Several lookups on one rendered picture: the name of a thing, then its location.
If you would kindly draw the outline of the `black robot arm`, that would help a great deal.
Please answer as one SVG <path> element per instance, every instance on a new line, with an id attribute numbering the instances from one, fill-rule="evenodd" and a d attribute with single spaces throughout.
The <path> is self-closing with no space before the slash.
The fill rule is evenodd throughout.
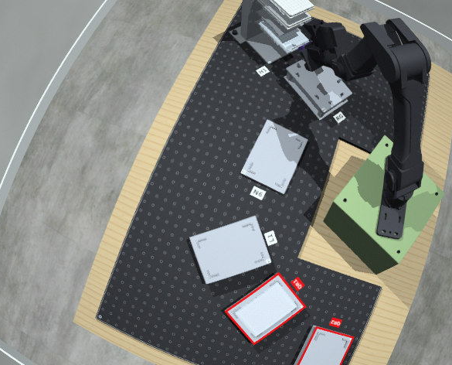
<path id="1" fill-rule="evenodd" d="M 414 190 L 421 187 L 423 178 L 421 101 L 424 83 L 431 70 L 430 54 L 400 18 L 388 19 L 382 25 L 377 22 L 361 24 L 364 37 L 354 48 L 340 22 L 324 23 L 314 19 L 305 22 L 302 29 L 314 43 L 307 47 L 313 60 L 323 63 L 324 52 L 329 48 L 325 62 L 334 69 L 335 76 L 344 81 L 368 77 L 378 64 L 389 81 L 393 96 L 394 139 L 391 155 L 386 157 L 376 233 L 398 240 L 403 235 L 406 203 Z"/>

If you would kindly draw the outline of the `black perforated breadboard table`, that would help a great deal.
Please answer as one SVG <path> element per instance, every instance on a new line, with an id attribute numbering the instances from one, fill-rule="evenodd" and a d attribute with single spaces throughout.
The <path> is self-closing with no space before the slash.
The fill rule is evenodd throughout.
<path id="1" fill-rule="evenodd" d="M 384 135 L 393 142 L 392 91 L 378 64 L 368 77 L 340 77 L 352 95 L 319 121 L 284 79 L 304 59 L 299 49 L 268 65 L 229 33 L 241 26 L 242 4 L 168 136 L 95 319 L 195 365 L 294 365 L 319 326 L 354 336 L 349 365 L 382 287 L 298 255 L 338 139 L 369 154 Z M 266 120 L 308 139 L 284 195 L 240 174 Z M 250 195 L 254 186 L 262 200 Z M 189 238 L 253 216 L 271 263 L 206 284 Z M 271 231 L 277 243 L 268 246 Z M 224 311 L 278 272 L 306 308 L 253 345 Z"/>

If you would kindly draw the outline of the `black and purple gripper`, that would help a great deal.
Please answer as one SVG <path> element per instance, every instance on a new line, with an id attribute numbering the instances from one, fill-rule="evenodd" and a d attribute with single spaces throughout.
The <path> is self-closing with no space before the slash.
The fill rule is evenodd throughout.
<path id="1" fill-rule="evenodd" d="M 304 65 L 304 66 L 305 66 L 306 70 L 311 71 L 311 72 L 315 71 L 316 69 L 318 69 L 318 68 L 320 68 L 320 67 L 322 67 L 322 66 L 328 67 L 328 66 L 326 65 L 326 62 L 325 62 L 325 54 L 326 54 L 326 52 L 328 51 L 329 48 L 327 48 L 327 49 L 325 50 L 325 52 L 324 52 L 324 55 L 323 55 L 323 60 L 324 60 L 324 62 L 322 63 L 322 62 L 320 62 L 320 61 L 313 60 L 313 59 L 310 57 L 310 55 L 309 55 L 309 52 L 308 52 L 308 50 L 307 50 L 307 47 L 309 47 L 309 46 L 311 46 L 311 45 L 313 45 L 313 44 L 314 44 L 314 43 L 313 43 L 312 41 L 310 41 L 309 43 L 306 43 L 306 44 L 304 44 L 303 46 L 299 46 L 299 47 L 298 47 L 301 56 L 304 57 L 304 60 L 305 60 L 305 65 Z M 306 48 L 306 49 L 305 49 L 305 48 Z"/>

